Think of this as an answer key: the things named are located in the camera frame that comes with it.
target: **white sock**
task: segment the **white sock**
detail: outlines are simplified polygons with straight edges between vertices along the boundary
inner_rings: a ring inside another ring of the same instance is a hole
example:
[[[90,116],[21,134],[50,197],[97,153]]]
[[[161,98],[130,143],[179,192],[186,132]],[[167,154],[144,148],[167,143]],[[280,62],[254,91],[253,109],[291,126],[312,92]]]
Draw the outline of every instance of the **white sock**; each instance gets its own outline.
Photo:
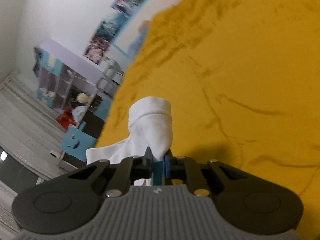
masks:
[[[108,159],[120,163],[129,156],[144,156],[150,147],[154,162],[162,161],[172,143],[171,105],[163,98],[146,97],[129,109],[128,138],[101,148],[88,149],[87,164]]]

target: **poster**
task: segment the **poster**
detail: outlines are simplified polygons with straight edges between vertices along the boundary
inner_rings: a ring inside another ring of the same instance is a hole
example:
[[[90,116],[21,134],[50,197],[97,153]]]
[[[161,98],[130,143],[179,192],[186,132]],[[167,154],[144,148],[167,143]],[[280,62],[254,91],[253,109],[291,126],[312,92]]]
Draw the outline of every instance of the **poster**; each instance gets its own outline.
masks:
[[[145,0],[115,0],[87,46],[84,56],[99,64],[111,42]]]

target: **yellow bedspread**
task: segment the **yellow bedspread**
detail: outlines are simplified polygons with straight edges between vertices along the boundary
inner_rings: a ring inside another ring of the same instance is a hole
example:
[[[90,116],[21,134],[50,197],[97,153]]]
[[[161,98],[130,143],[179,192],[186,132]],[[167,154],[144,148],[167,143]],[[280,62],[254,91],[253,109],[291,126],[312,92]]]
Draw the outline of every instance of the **yellow bedspread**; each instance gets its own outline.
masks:
[[[320,238],[320,0],[183,0],[158,14],[97,147],[128,136],[128,109],[172,104],[174,155],[285,186],[297,229]]]

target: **red object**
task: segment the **red object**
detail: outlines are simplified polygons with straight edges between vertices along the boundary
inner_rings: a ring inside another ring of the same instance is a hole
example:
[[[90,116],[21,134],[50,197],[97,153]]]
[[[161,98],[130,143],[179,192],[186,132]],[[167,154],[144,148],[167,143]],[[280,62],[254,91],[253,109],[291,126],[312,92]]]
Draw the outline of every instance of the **red object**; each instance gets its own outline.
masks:
[[[66,130],[68,130],[69,124],[76,125],[72,116],[72,109],[64,110],[63,114],[57,117],[57,122]]]

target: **metal screw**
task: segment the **metal screw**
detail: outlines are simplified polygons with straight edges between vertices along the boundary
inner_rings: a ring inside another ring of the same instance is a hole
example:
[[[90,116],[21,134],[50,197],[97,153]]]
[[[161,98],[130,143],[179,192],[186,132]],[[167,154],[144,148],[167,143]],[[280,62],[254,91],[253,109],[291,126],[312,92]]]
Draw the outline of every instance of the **metal screw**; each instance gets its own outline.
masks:
[[[119,189],[111,189],[106,192],[107,197],[120,197],[122,192]]]
[[[162,191],[163,191],[163,190],[160,189],[160,188],[156,188],[156,189],[153,190],[153,192],[156,193],[156,194],[159,194],[159,193],[161,193]]]
[[[204,188],[196,189],[193,194],[195,194],[197,197],[207,197],[210,195],[209,190]]]

